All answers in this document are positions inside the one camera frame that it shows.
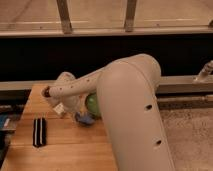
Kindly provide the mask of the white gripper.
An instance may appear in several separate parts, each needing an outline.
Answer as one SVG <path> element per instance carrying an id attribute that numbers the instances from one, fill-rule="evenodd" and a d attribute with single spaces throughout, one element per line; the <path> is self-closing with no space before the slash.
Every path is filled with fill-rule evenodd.
<path id="1" fill-rule="evenodd" d="M 75 120 L 80 118 L 81 99 L 79 96 L 71 96 L 63 100 L 66 113 L 70 114 Z"/>

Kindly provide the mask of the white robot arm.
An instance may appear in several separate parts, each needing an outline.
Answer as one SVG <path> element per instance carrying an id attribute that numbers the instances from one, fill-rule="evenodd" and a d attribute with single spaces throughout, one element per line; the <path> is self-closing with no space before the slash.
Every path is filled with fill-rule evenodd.
<path id="1" fill-rule="evenodd" d="M 52 86 L 48 95 L 97 93 L 118 171 L 175 171 L 155 95 L 160 79 L 157 60 L 138 54 Z"/>

